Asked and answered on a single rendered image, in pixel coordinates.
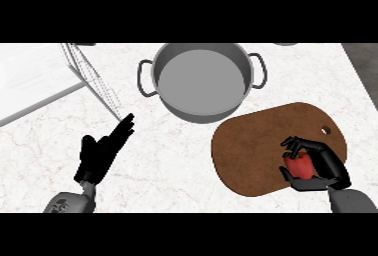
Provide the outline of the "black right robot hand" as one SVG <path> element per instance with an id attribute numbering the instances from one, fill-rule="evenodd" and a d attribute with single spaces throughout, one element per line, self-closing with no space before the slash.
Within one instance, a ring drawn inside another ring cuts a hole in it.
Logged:
<path id="1" fill-rule="evenodd" d="M 325 191 L 330 188 L 343 190 L 352 186 L 345 163 L 324 142 L 312 141 L 294 136 L 284 140 L 281 146 L 287 148 L 283 157 L 289 157 L 291 160 L 296 159 L 300 150 L 306 150 L 318 172 L 318 176 L 312 176 L 311 179 L 305 180 L 294 177 L 284 166 L 280 167 L 284 179 L 297 191 Z"/>

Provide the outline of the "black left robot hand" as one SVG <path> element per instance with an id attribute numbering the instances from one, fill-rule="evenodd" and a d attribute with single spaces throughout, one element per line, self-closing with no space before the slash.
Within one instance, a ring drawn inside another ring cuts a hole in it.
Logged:
<path id="1" fill-rule="evenodd" d="M 135 115 L 129 114 L 110 135 L 100 140 L 91 135 L 82 139 L 80 166 L 74 180 L 98 185 L 108 173 L 117 154 L 135 132 Z"/>

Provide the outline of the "red bell pepper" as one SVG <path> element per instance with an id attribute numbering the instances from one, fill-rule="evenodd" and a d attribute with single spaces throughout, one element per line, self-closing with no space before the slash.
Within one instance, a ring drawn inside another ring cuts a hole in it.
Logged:
<path id="1" fill-rule="evenodd" d="M 306 152 L 300 152 L 296 158 L 284 158 L 286 166 L 294 178 L 309 180 L 314 177 L 312 158 Z"/>

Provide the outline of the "brown wooden cutting board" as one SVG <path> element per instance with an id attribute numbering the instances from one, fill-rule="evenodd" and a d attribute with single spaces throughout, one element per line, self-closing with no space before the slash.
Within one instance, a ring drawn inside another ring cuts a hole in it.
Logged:
<path id="1" fill-rule="evenodd" d="M 283 141 L 290 137 L 328 144 L 342 161 L 348 144 L 328 114 L 312 104 L 291 103 L 228 119 L 216 129 L 212 157 L 226 187 L 247 197 L 262 196 L 290 186 L 280 167 Z"/>

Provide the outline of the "grey metal pot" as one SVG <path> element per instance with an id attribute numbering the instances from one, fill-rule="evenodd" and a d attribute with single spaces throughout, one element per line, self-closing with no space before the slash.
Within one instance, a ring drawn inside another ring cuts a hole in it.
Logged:
<path id="1" fill-rule="evenodd" d="M 224 120 L 266 82 L 262 55 L 237 43 L 167 43 L 138 66 L 142 95 L 159 95 L 169 111 L 198 124 Z"/>

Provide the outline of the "white appliance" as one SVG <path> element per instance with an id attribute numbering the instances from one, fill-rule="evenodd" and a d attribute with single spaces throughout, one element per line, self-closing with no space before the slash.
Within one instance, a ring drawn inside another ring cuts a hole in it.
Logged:
<path id="1" fill-rule="evenodd" d="M 0 127 L 85 87 L 58 43 L 0 43 Z"/>

